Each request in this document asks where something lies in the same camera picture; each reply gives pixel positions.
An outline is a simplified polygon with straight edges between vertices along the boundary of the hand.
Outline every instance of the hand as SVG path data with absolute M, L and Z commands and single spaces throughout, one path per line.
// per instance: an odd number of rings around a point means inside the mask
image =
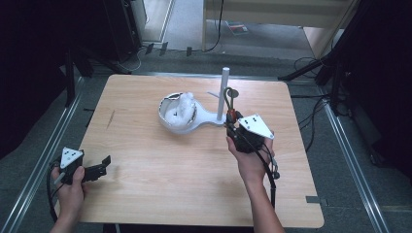
M 252 153 L 244 153 L 239 152 L 236 150 L 236 147 L 230 137 L 226 137 L 227 145 L 229 151 L 235 156 L 237 160 L 237 165 L 239 168 L 240 176 L 243 179 L 245 184 L 248 183 L 262 183 L 265 170 L 261 160 L 259 159 L 258 155 L 254 152 Z M 275 152 L 273 151 L 273 140 L 265 138 L 264 143 L 269 148 L 270 153 L 274 156 Z M 265 160 L 267 164 L 269 164 L 270 159 L 267 156 L 267 153 L 263 150 L 260 150 L 259 153 L 261 154 L 262 158 Z
M 55 167 L 51 176 L 54 180 L 60 175 L 59 169 Z M 57 192 L 60 203 L 60 215 L 51 232 L 73 232 L 79 221 L 85 200 L 86 187 L 82 184 L 85 176 L 85 168 L 80 166 L 73 175 L 71 185 L 58 183 L 56 186 L 60 189 Z

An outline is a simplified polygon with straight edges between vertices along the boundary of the metal frame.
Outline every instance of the metal frame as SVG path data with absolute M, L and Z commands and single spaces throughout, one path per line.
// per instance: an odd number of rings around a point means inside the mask
M 72 105 L 68 108 L 65 108 L 60 120 L 57 123 L 57 126 L 53 130 L 51 137 L 49 138 L 46 147 L 44 148 L 40 158 L 33 169 L 30 177 L 28 178 L 24 188 L 18 195 L 18 198 L 12 208 L 12 211 L 9 214 L 6 223 L 3 226 L 1 232 L 17 232 L 21 222 L 30 207 L 31 201 L 33 200 L 34 195 L 36 194 L 37 189 L 40 186 L 40 183 L 43 180 L 43 177 L 46 175 L 47 168 L 49 167 L 49 163 L 52 161 L 54 156 L 55 150 L 64 135 L 64 132 L 67 129 L 67 125 L 69 124 L 73 113 L 76 111 L 77 106 L 79 104 L 80 98 L 82 96 L 83 87 L 84 87 L 84 79 L 82 77 L 79 78 L 77 82 L 76 89 L 78 90 L 78 94 L 76 95 Z
M 319 88 L 322 94 L 326 94 L 323 87 Z M 363 171 L 357 161 L 354 151 L 352 150 L 351 143 L 346 136 L 345 130 L 343 129 L 342 123 L 339 117 L 335 116 L 330 105 L 326 105 L 326 114 L 329 118 L 330 125 L 336 135 L 336 139 L 340 145 L 345 156 L 346 163 L 348 164 L 349 170 L 351 172 L 352 178 L 354 179 L 355 185 L 360 193 L 360 198 L 364 204 L 364 208 L 369 215 L 370 221 L 372 223 L 375 232 L 390 232 L 388 224 L 382 215 L 381 209 L 378 202 L 363 174 Z

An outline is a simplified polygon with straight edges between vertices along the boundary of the floor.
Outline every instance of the floor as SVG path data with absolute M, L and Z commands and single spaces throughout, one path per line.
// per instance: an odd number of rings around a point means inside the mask
M 157 41 L 156 37 L 146 40 L 147 43 L 168 43 L 170 50 L 201 50 L 203 1 L 175 0 L 146 1 L 147 15 L 151 18 L 148 34 L 152 35 L 153 24 L 162 25 L 167 21 L 164 37 Z M 171 14 L 166 8 L 171 6 Z M 220 6 L 216 7 L 219 15 Z M 211 52 L 257 57 L 275 57 L 280 59 L 297 60 L 301 57 L 313 57 L 304 31 L 301 27 L 259 24 L 241 22 L 248 29 L 248 33 L 233 34 L 226 21 L 221 22 L 221 37 L 218 45 Z M 212 48 L 219 38 L 219 21 L 207 20 L 206 48 Z

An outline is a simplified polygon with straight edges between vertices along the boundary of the finger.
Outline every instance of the finger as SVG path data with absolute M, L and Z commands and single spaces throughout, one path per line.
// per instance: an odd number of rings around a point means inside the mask
M 51 171 L 51 177 L 53 180 L 56 180 L 60 176 L 60 169 L 58 167 L 54 167 Z
M 73 174 L 73 184 L 80 185 L 82 184 L 83 177 L 85 176 L 85 168 L 82 166 L 79 166 L 75 174 Z
M 89 191 L 88 185 L 85 184 L 85 183 L 82 183 L 82 190 L 83 190 L 83 196 L 84 196 L 84 198 L 86 198 L 86 196 L 88 194 L 88 191 Z
M 236 147 L 234 146 L 233 140 L 230 137 L 226 137 L 226 141 L 227 141 L 227 148 L 229 149 L 229 151 L 236 156 Z
M 264 144 L 269 148 L 270 153 L 275 156 L 275 152 L 273 151 L 273 139 L 264 138 Z

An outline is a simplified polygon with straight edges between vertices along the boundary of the wooden tabletop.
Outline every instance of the wooden tabletop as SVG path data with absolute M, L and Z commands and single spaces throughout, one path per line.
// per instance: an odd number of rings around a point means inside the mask
M 285 227 L 321 227 L 319 204 L 288 87 L 279 82 L 229 80 L 239 91 L 234 108 L 255 113 L 274 130 L 281 178 L 276 181 L 276 212 Z M 220 80 L 113 75 L 108 80 L 80 146 L 84 165 L 108 154 L 107 175 L 88 183 L 81 221 L 252 226 L 250 201 L 237 163 L 227 150 L 225 128 L 203 125 L 176 135 L 158 119 L 161 99 L 192 92 L 216 112 Z M 269 192 L 269 183 L 265 178 Z

